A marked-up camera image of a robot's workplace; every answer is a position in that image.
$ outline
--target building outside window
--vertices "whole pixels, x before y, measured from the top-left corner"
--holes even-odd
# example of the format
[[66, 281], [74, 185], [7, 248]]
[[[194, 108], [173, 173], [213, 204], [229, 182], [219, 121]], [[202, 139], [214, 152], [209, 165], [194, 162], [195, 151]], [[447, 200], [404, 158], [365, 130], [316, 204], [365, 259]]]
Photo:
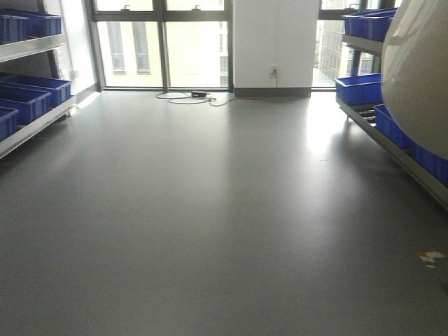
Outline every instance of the building outside window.
[[134, 32], [137, 72], [140, 74], [149, 74], [149, 54], [145, 22], [133, 22], [132, 30]]
[[[322, 9], [357, 8], [359, 2], [359, 0], [323, 0]], [[378, 7], [379, 0], [369, 0], [367, 3], [369, 9]], [[353, 50], [342, 43], [344, 30], [344, 21], [318, 21], [313, 86], [333, 87], [335, 78], [350, 76]], [[360, 74], [372, 72], [373, 59], [373, 55], [362, 54]]]
[[125, 73], [125, 57], [123, 53], [123, 40], [119, 22], [107, 22], [107, 32], [111, 49], [112, 68], [115, 74]]

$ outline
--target floor-to-ceiling window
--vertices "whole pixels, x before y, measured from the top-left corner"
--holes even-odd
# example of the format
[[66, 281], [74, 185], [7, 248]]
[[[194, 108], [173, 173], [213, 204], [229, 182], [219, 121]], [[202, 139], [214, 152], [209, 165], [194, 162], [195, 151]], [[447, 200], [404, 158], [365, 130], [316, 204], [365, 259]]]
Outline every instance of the floor-to-ceiling window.
[[229, 0], [90, 0], [106, 88], [232, 88]]
[[348, 48], [342, 42], [343, 15], [362, 8], [377, 9], [393, 6], [393, 0], [321, 0], [316, 30], [313, 87], [333, 88], [334, 79], [352, 74], [354, 58], [359, 57], [358, 74], [370, 74], [378, 64], [374, 55]]

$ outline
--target power strip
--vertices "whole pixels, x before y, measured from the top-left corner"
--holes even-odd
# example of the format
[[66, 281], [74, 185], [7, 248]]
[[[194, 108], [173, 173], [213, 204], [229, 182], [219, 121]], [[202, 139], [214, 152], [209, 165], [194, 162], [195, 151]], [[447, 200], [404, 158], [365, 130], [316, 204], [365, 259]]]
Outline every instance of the power strip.
[[192, 98], [207, 98], [207, 92], [205, 91], [192, 91], [191, 92]]

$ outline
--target metal shelf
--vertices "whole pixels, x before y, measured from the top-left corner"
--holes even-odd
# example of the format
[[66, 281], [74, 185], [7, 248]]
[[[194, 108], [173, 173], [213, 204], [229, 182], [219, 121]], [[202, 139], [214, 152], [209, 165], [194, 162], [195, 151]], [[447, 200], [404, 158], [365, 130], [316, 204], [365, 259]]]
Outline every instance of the metal shelf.
[[336, 98], [339, 107], [359, 127], [370, 135], [387, 153], [418, 183], [420, 183], [446, 210], [448, 210], [448, 188], [439, 182], [433, 175], [427, 172], [420, 164], [415, 162], [404, 150], [397, 147], [392, 141], [384, 136], [369, 122], [363, 119], [357, 111], [356, 106], [349, 106]]
[[57, 119], [69, 114], [70, 109], [75, 106], [75, 102], [75, 97], [70, 98], [46, 114], [42, 115], [31, 124], [24, 126], [13, 135], [3, 141], [0, 141], [0, 159], [55, 122]]
[[364, 53], [372, 54], [375, 56], [381, 56], [383, 53], [383, 43], [361, 38], [352, 35], [342, 35], [342, 42], [347, 43], [350, 48], [357, 49]]
[[0, 62], [15, 60], [24, 56], [52, 50], [60, 47], [64, 42], [64, 35], [53, 35], [3, 44], [0, 45]]

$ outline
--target electrical outlet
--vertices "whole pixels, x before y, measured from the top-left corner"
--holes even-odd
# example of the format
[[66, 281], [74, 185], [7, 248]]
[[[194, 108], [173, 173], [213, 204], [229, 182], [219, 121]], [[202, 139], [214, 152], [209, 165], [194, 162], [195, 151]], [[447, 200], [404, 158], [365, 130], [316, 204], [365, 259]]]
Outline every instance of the electrical outlet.
[[269, 76], [271, 78], [277, 78], [279, 76], [279, 66], [278, 65], [271, 65], [269, 67]]
[[70, 72], [70, 80], [72, 81], [77, 77], [79, 77], [79, 70], [72, 70]]

